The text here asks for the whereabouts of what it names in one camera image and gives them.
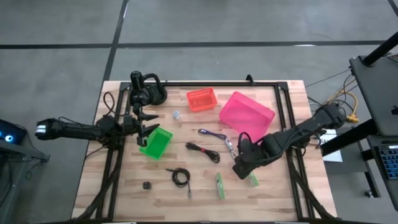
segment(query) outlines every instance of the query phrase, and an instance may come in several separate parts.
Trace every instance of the gray floor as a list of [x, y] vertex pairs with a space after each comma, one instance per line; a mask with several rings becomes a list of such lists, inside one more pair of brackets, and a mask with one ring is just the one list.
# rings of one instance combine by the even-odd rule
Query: gray floor
[[[0, 0], [1, 44], [111, 43], [122, 0]], [[385, 0], [130, 0], [120, 43], [207, 41], [383, 40], [397, 31], [398, 18]], [[304, 80], [329, 77], [348, 59], [375, 45], [324, 47], [218, 47], [118, 49], [110, 80], [133, 70], [163, 80]], [[66, 116], [93, 121], [109, 49], [0, 50], [0, 118], [34, 133], [41, 119]], [[307, 88], [324, 101], [348, 73]], [[358, 89], [357, 115], [369, 112]], [[86, 141], [57, 139], [34, 144], [51, 154], [19, 196], [14, 223], [70, 218]], [[381, 198], [368, 199], [361, 174], [329, 176], [339, 217], [396, 223], [376, 166]]]

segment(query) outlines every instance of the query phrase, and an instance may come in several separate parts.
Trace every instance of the wooden tabletop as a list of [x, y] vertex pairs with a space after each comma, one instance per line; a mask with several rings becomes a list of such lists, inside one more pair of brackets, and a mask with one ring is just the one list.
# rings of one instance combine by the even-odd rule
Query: wooden tabletop
[[[296, 123], [311, 117], [303, 81], [287, 81]], [[101, 92], [96, 119], [108, 112], [102, 95], [110, 91], [118, 96], [120, 82], [105, 82]], [[115, 207], [115, 221], [293, 221], [296, 219], [290, 177], [285, 156], [254, 170], [260, 185], [251, 187], [247, 180], [240, 180], [233, 172], [233, 160], [224, 142], [213, 136], [198, 134], [203, 128], [214, 133], [227, 135], [236, 150], [238, 135], [235, 130], [221, 124], [218, 114], [234, 91], [256, 100], [275, 111], [276, 116], [268, 133], [280, 131], [280, 119], [277, 112], [274, 89], [264, 86], [213, 87], [217, 106], [212, 110], [191, 112], [186, 93], [204, 87], [167, 87], [168, 98], [160, 106], [146, 106], [144, 112], [157, 114], [159, 118], [145, 122], [145, 125], [159, 123], [160, 127], [174, 134], [166, 152], [159, 161], [155, 161], [139, 152], [136, 136], [128, 136], [124, 148], [123, 164], [119, 180], [118, 197]], [[289, 117], [285, 106], [285, 120]], [[180, 112], [180, 119], [172, 117], [173, 111]], [[188, 151], [186, 142], [219, 152], [221, 160], [216, 164], [198, 151]], [[88, 152], [101, 147], [90, 142]], [[91, 155], [84, 163], [83, 173], [76, 196], [72, 217], [79, 216], [91, 203], [100, 190], [107, 149]], [[304, 156], [308, 182], [320, 203], [336, 215], [335, 205], [330, 191], [328, 177], [319, 149], [307, 147]], [[187, 188], [178, 188], [171, 181], [171, 173], [165, 168], [183, 167], [191, 173], [192, 199], [187, 197]], [[225, 199], [218, 197], [216, 173], [220, 172], [225, 191]], [[152, 190], [144, 190], [142, 183], [152, 183]], [[300, 194], [305, 211], [303, 195]], [[105, 200], [104, 215], [108, 211], [109, 194]]]

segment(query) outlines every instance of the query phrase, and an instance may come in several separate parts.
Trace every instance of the pink plastic bin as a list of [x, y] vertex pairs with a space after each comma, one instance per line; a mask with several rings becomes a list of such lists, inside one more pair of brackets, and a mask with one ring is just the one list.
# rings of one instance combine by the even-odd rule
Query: pink plastic bin
[[221, 122], [247, 132], [253, 142], [264, 136], [274, 117], [275, 112], [240, 92], [234, 92], [220, 112]]

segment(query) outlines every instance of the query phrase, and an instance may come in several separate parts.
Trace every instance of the desk leg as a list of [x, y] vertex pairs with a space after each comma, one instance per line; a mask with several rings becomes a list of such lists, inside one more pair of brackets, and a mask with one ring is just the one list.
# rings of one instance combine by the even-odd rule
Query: desk leg
[[369, 119], [357, 127], [341, 134], [321, 145], [322, 156], [329, 155], [349, 144], [358, 142], [366, 136], [377, 134], [377, 128], [373, 119]]

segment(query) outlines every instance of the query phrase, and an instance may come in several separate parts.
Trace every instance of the red plastic bin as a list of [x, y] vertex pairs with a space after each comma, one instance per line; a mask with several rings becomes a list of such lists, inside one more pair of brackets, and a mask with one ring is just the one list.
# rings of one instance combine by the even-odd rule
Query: red plastic bin
[[217, 105], [217, 99], [213, 88], [204, 88], [187, 93], [189, 108], [192, 111], [201, 111], [214, 108]]
[[238, 133], [248, 133], [253, 142], [264, 136], [274, 117], [275, 112], [271, 109], [240, 92], [234, 92], [220, 111], [222, 123]]

